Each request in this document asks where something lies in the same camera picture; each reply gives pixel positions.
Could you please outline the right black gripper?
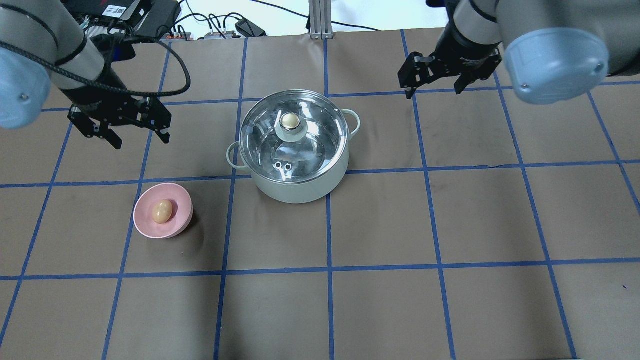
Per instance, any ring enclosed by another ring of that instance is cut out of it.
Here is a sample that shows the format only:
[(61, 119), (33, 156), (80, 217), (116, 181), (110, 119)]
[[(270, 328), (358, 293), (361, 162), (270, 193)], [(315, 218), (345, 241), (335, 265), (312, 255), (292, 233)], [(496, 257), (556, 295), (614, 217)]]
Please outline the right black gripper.
[(489, 39), (473, 41), (451, 20), (433, 53), (425, 56), (420, 52), (410, 52), (398, 71), (398, 83), (407, 100), (413, 98), (418, 88), (441, 78), (458, 77), (454, 82), (457, 95), (476, 80), (489, 79), (502, 61), (498, 50), (501, 39), (493, 39), (496, 34), (493, 31)]

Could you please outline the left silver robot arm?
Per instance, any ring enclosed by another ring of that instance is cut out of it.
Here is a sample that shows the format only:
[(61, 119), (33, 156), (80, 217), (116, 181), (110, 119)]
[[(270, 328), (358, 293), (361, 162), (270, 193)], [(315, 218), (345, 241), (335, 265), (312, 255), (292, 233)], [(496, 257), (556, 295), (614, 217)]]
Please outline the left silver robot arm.
[(112, 68), (125, 59), (119, 45), (132, 51), (146, 39), (107, 35), (109, 48), (100, 49), (59, 0), (3, 0), (0, 14), (2, 129), (34, 123), (55, 86), (71, 101), (68, 120), (83, 136), (119, 150), (114, 128), (136, 126), (169, 143), (172, 115), (160, 95), (130, 91)]

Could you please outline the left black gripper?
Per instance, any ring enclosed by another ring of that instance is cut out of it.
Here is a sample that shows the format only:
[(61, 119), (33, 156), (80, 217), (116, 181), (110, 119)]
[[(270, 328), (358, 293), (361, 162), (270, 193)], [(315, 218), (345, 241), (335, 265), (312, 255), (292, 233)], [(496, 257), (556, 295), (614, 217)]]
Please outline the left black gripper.
[(145, 97), (141, 103), (131, 95), (82, 85), (75, 89), (75, 105), (68, 111), (68, 120), (84, 137), (98, 137), (115, 150), (121, 150), (122, 139), (110, 126), (144, 123), (163, 144), (170, 142), (172, 114), (156, 97)]

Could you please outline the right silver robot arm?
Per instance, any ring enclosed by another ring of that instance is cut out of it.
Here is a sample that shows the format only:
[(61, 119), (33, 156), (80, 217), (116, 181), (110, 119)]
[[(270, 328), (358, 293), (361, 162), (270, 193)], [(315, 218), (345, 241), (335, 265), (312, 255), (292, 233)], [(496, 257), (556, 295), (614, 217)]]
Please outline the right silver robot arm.
[(550, 105), (591, 91), (607, 77), (639, 73), (637, 0), (428, 0), (448, 23), (429, 55), (411, 52), (398, 83), (416, 90), (455, 77), (455, 93), (500, 64), (519, 100)]

